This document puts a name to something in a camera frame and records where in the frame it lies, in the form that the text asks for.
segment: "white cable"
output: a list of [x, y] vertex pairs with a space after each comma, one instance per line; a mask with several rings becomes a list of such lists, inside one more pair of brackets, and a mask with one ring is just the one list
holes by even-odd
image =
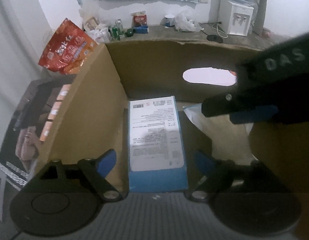
[[[224, 38], [224, 39], [227, 38], [228, 35], [227, 35], [224, 31], [220, 31], [220, 30], [218, 29], [218, 25], [219, 25], [218, 23], [215, 23], [215, 24], [212, 25], [212, 28], [216, 30], [216, 32], [218, 33], [218, 35], [219, 35], [221, 38]], [[224, 36], [221, 36], [219, 32], [224, 33], [224, 34], [225, 34], [225, 37], [224, 37]]]

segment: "black round disc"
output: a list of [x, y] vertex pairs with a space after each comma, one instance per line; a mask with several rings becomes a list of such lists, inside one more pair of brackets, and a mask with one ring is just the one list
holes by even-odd
[[213, 209], [229, 228], [252, 236], [272, 236], [292, 230], [300, 204], [290, 193], [219, 193]]
[[36, 236], [60, 236], [90, 222], [98, 202], [87, 189], [72, 183], [42, 182], [42, 190], [21, 191], [12, 200], [10, 215], [20, 231]]
[[223, 39], [219, 35], [214, 35], [214, 34], [208, 35], [207, 40], [208, 41], [215, 41], [215, 42], [218, 42], [218, 43], [223, 43]]

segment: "oval cutout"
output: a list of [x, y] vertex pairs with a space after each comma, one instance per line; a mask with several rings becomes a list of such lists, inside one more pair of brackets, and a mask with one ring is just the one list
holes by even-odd
[[212, 67], [191, 68], [183, 73], [183, 79], [190, 83], [209, 84], [217, 86], [232, 86], [236, 76], [229, 70]]

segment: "white curtain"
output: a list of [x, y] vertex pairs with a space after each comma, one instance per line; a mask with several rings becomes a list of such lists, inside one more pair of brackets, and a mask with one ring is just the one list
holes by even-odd
[[37, 62], [9, 0], [0, 0], [0, 146], [28, 84], [40, 78]]

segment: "orange plastic bag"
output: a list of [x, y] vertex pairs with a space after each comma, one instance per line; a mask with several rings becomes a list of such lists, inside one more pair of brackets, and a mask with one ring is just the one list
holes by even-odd
[[45, 47], [39, 65], [61, 74], [78, 73], [97, 43], [67, 18]]

